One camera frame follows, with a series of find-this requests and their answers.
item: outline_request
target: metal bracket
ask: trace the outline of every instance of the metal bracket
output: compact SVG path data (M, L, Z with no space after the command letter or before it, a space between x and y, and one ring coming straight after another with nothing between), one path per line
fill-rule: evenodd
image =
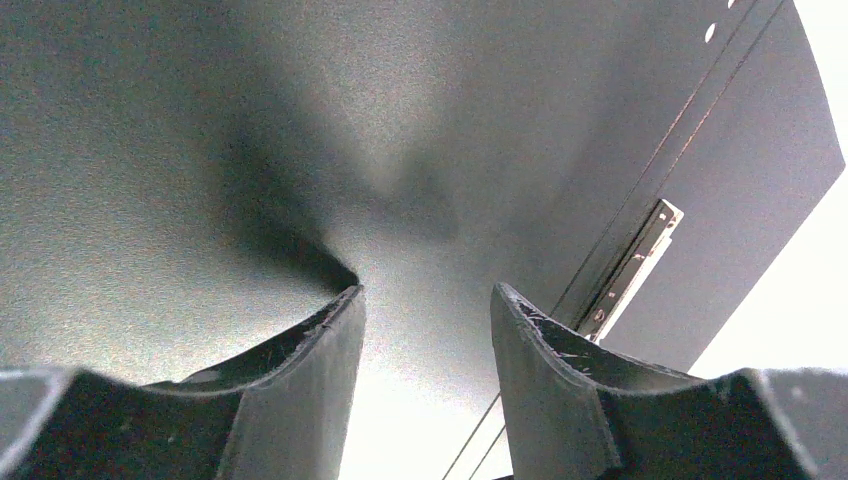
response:
M578 333L596 343L606 337L671 245L671 234L682 218L683 212L667 200L657 203L627 254L578 324Z

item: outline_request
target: black plastic part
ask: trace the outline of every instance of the black plastic part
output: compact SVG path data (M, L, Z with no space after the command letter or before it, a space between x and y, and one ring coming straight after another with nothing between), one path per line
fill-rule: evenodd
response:
M365 326L361 290L182 383L0 372L0 477L337 478Z
M743 369L704 381L607 351L508 285L491 308L518 479L848 475L844 376Z

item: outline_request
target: gray surface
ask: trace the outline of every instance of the gray surface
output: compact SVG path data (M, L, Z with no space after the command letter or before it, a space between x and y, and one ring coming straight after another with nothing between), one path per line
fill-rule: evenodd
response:
M591 365L600 349L588 340L583 340L589 345L585 348L568 349L578 343L567 338L574 334L563 333L561 325L545 317L509 285L495 286L491 311L504 419L512 438L521 439L510 445L516 477L588 480L612 476L612 471L626 466L626 454L611 430L614 424L605 416L598 389L592 388L597 384L590 385L593 381L603 385L604 379L596 379L595 370L582 377L588 367L580 372L580 367L567 363L568 357L559 358L561 354L573 355ZM556 342L546 338L546 333L561 340L566 348L551 345ZM660 384L681 383L638 367L619 378L627 378L633 371Z
M240 247L248 131L367 288L342 478L437 478L497 391L491 286L553 308L725 4L4 3L0 363L181 379L326 303Z
M798 14L783 4L679 154L659 196L686 216L605 348L688 370L842 172L811 72Z
M337 302L296 353L245 390L221 478L339 477L366 319L361 291Z
M48 382L48 378L37 376L9 378L9 372L0 371L0 467L5 467L7 456L18 453L10 451L16 441L34 439L27 438L31 433L27 431L27 422L37 417L34 412L39 410L42 401L51 403L54 400L45 399Z
M848 380L844 372L805 369L765 371L760 393L772 401L772 415L791 425L799 456L808 456L818 478L848 476L845 419Z

